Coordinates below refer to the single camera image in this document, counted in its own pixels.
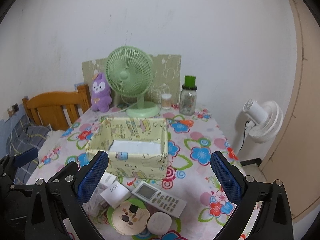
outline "yellow storage box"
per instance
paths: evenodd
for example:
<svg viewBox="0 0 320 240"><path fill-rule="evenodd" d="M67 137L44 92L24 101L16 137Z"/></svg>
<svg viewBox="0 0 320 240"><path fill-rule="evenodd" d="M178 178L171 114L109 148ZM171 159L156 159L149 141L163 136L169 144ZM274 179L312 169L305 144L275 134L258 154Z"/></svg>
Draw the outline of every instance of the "yellow storage box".
<svg viewBox="0 0 320 240"><path fill-rule="evenodd" d="M114 141L151 142L160 151L110 151ZM107 172L121 177L164 179L167 174L168 134L164 118L107 117L86 146L89 160L99 151L108 153Z"/></svg>

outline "white fan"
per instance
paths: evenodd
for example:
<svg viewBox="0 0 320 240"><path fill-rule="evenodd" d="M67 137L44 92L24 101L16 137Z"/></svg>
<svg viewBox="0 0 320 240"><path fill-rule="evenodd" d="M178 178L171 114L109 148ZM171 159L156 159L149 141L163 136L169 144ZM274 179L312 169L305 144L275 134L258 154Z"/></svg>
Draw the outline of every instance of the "white fan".
<svg viewBox="0 0 320 240"><path fill-rule="evenodd" d="M283 112L275 101L267 101L259 105L253 99L249 99L242 111L250 119L245 126L243 142L249 135L254 142L265 143L279 132L283 122ZM237 147L236 153L240 151L242 145Z"/></svg>

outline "stuffed animal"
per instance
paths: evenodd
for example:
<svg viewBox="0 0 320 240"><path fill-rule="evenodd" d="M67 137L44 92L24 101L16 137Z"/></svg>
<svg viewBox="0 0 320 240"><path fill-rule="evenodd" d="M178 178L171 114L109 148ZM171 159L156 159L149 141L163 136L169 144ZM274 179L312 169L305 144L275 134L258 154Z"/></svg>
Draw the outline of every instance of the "stuffed animal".
<svg viewBox="0 0 320 240"><path fill-rule="evenodd" d="M93 80L92 95L91 95L91 109L92 111L107 112L109 105L112 102L110 96L111 88L103 73L99 73Z"/></svg>

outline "white charger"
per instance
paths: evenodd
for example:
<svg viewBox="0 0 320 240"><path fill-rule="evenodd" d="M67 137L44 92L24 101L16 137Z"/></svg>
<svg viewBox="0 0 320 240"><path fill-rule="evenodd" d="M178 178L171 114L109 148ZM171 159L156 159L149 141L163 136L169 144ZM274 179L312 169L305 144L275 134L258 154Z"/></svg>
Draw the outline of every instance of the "white charger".
<svg viewBox="0 0 320 240"><path fill-rule="evenodd" d="M131 192L118 181L111 184L100 196L114 209L131 196Z"/></svg>
<svg viewBox="0 0 320 240"><path fill-rule="evenodd" d="M117 176L104 172L99 181L99 186L106 189L110 187L115 180L118 180Z"/></svg>

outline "wooden chair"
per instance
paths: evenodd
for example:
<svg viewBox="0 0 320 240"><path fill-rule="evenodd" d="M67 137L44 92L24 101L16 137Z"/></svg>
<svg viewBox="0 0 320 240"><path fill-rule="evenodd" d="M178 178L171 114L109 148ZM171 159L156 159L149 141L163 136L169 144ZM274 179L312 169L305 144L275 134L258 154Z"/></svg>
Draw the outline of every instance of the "wooden chair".
<svg viewBox="0 0 320 240"><path fill-rule="evenodd" d="M78 86L75 92L48 92L29 100L23 98L22 102L28 117L35 124L50 124L53 130L69 128L63 106L67 109L71 123L74 123L80 117L77 105L81 106L83 113L91 107L88 85Z"/></svg>

